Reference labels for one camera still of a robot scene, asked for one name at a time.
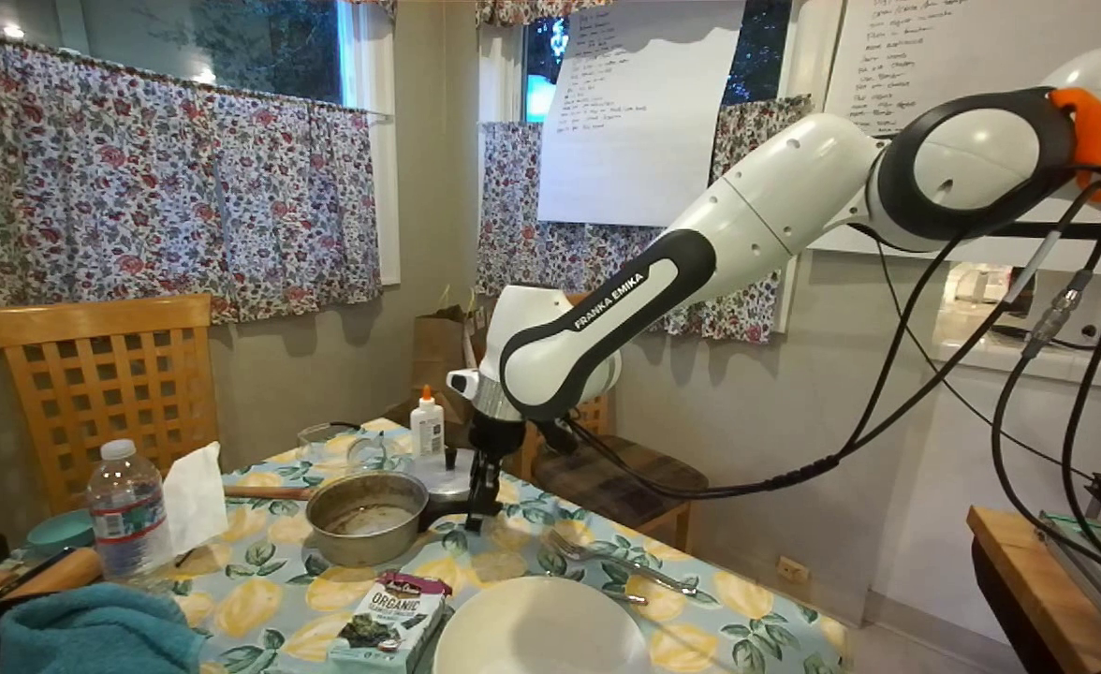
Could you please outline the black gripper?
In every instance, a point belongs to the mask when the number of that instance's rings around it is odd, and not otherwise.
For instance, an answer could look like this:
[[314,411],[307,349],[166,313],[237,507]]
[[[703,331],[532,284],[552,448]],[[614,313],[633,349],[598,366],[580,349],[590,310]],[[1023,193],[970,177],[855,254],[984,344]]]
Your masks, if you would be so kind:
[[[470,448],[473,448],[473,507],[476,512],[498,512],[498,463],[525,445],[530,421],[517,418],[492,418],[476,415],[470,425]],[[572,448],[578,434],[566,418],[542,418],[538,434],[552,448]]]

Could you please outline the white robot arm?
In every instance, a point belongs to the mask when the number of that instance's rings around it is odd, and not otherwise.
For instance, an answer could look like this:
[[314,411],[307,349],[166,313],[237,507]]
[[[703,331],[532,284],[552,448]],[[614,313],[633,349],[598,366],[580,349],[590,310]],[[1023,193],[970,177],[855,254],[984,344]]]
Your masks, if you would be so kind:
[[470,506],[498,506],[498,463],[530,430],[619,380],[619,349],[676,307],[727,294],[780,269],[839,223],[910,254],[990,234],[1048,193],[1101,205],[1101,47],[1030,88],[970,94],[872,138],[808,112],[782,127],[596,292],[510,284],[485,358],[447,385],[473,404]]

